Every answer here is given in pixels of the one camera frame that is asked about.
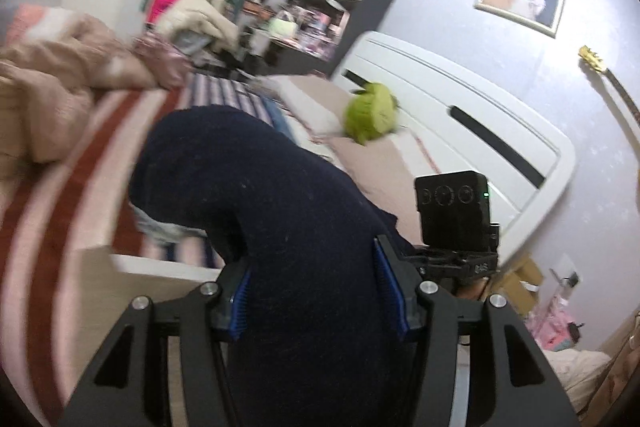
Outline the person's right hand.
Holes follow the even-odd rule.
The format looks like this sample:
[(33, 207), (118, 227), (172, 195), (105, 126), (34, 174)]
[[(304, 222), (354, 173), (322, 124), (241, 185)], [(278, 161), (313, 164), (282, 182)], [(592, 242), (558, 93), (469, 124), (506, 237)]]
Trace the person's right hand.
[(456, 296), (462, 299), (483, 301), (487, 291), (488, 280), (476, 281), (474, 284), (460, 287)]

